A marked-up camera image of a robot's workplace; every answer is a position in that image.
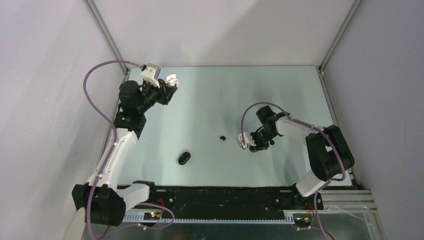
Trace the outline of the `white earbud charging case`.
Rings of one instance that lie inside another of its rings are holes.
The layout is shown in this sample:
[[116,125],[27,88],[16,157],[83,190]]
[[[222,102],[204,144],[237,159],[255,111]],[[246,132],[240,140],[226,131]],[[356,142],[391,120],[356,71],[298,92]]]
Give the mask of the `white earbud charging case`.
[[180,80],[177,78],[176,74],[168,75],[165,80],[168,86],[177,87],[180,83]]

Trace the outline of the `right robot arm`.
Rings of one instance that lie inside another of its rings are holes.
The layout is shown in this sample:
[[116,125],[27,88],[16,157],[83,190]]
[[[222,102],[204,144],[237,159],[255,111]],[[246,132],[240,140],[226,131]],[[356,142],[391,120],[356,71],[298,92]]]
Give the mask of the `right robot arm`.
[[242,149],[252,153],[267,150],[276,137],[289,137],[306,147],[310,170],[293,184],[290,196],[291,204],[297,209],[308,206],[311,196],[331,182],[344,181],[346,171],[355,164],[343,133],[336,125],[313,125],[292,117],[283,109],[276,113],[269,104],[261,107],[256,116],[261,123],[257,130],[246,132],[244,126],[240,126],[236,140]]

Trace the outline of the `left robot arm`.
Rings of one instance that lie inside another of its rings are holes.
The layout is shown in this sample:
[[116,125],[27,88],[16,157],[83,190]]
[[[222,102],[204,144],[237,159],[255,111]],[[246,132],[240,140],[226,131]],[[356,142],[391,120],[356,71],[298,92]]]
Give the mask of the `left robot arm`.
[[86,211],[87,224],[117,227],[126,212],[139,203],[153,208],[158,202],[158,194],[151,190],[153,182],[137,180],[124,189],[118,188],[123,166],[146,124],[145,113],[155,104],[167,105],[180,83],[175,75],[157,82],[158,86],[154,86],[147,80],[141,84],[129,80],[119,86],[120,111],[112,121],[109,151],[86,183],[77,184],[72,190],[75,207]]

